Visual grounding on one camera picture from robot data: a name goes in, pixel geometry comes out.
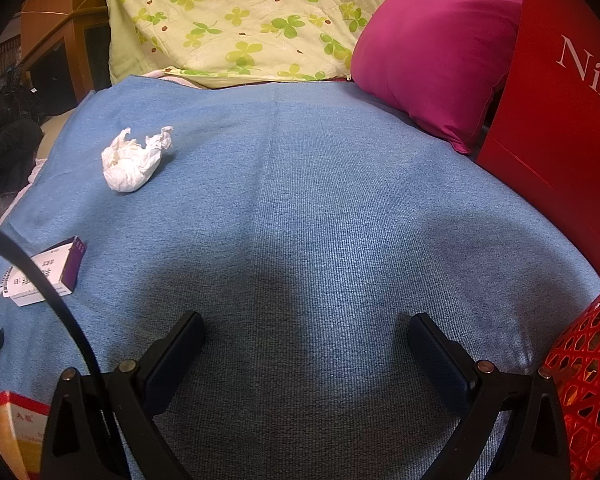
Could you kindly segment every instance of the pink pillow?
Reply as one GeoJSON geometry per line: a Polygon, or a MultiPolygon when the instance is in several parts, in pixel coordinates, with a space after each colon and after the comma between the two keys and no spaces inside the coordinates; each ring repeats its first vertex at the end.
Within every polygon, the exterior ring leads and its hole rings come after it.
{"type": "Polygon", "coordinates": [[[470,153],[504,86],[521,7],[522,0],[386,0],[360,35],[351,75],[470,153]]]}

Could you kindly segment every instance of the black cable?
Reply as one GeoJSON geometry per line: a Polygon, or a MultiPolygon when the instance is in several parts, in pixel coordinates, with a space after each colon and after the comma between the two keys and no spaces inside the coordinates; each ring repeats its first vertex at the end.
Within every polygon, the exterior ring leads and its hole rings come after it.
{"type": "MultiPolygon", "coordinates": [[[[116,419],[111,409],[109,402],[109,395],[107,394],[107,388],[98,365],[96,355],[93,353],[93,348],[89,344],[84,332],[80,328],[80,325],[75,320],[74,315],[71,313],[69,308],[66,306],[62,298],[58,296],[58,292],[55,290],[53,285],[49,283],[38,266],[26,255],[26,253],[18,247],[18,245],[11,240],[7,235],[0,232],[0,256],[5,260],[11,262],[14,266],[18,267],[22,273],[31,281],[31,283],[37,288],[40,294],[45,298],[51,309],[56,313],[56,316],[60,319],[64,327],[69,332],[69,335],[74,340],[80,354],[84,358],[84,362],[89,369],[89,373],[93,378],[93,383],[96,389],[96,398],[100,404],[100,409],[104,416],[107,430],[111,439],[111,445],[116,450],[122,450],[124,456],[122,439],[120,439],[120,433],[118,432],[118,426],[116,419]]],[[[128,466],[125,464],[116,464],[120,469],[121,473],[128,470],[128,466]]]]}

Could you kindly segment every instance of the red mesh basket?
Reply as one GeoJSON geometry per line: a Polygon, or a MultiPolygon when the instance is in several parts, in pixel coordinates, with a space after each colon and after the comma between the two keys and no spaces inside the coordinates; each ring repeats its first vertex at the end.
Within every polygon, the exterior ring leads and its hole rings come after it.
{"type": "Polygon", "coordinates": [[[564,413],[572,480],[600,470],[600,295],[565,330],[544,362],[564,413]]]}

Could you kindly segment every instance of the red and white box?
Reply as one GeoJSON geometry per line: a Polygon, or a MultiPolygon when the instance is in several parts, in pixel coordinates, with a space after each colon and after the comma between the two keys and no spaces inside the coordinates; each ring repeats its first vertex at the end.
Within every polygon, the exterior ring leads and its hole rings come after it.
{"type": "Polygon", "coordinates": [[[0,393],[0,454],[18,480],[38,480],[49,406],[0,393]]]}

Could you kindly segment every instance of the crumpled tissue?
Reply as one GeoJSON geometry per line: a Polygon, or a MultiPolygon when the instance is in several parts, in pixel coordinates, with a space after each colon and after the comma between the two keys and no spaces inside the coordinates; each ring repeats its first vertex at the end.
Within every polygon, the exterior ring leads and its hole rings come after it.
{"type": "Polygon", "coordinates": [[[114,191],[129,193],[142,187],[160,164],[162,150],[171,146],[171,126],[161,128],[153,137],[145,137],[146,148],[135,139],[125,140],[131,128],[125,128],[102,152],[104,178],[114,191]]]}

